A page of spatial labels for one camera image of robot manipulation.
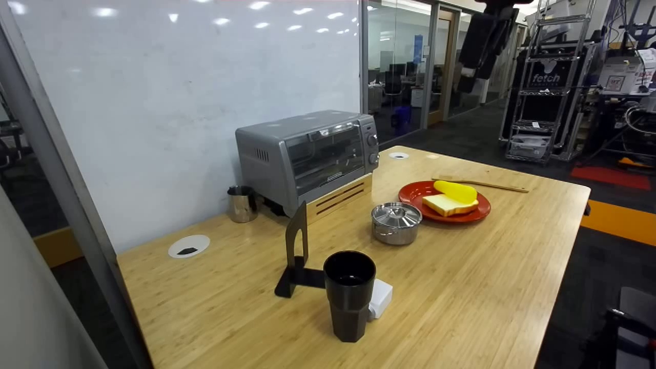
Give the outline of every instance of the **toaster oven door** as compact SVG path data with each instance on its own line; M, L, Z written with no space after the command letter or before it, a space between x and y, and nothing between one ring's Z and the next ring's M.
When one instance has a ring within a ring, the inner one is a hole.
M298 194L365 165L361 127L337 124L288 141Z

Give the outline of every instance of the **silver bowl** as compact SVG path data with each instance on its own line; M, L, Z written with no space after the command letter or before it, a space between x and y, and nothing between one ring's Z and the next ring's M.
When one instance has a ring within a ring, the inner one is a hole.
M422 224L422 211L409 202L383 202L372 208L372 234L375 239L391 245L412 243L417 228Z

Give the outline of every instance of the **wooden table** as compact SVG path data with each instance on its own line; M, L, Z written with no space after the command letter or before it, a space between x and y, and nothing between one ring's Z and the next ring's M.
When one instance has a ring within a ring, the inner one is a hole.
M474 225L424 221L404 248L372 239L369 211L406 183L472 179L492 212ZM286 221L208 220L119 256L156 367L533 367L589 201L589 189L411 148L381 151L372 198L309 228L309 263L344 248L369 254L393 284L385 314L347 345L332 333L327 290L272 295L286 267ZM167 254L191 234L211 245Z

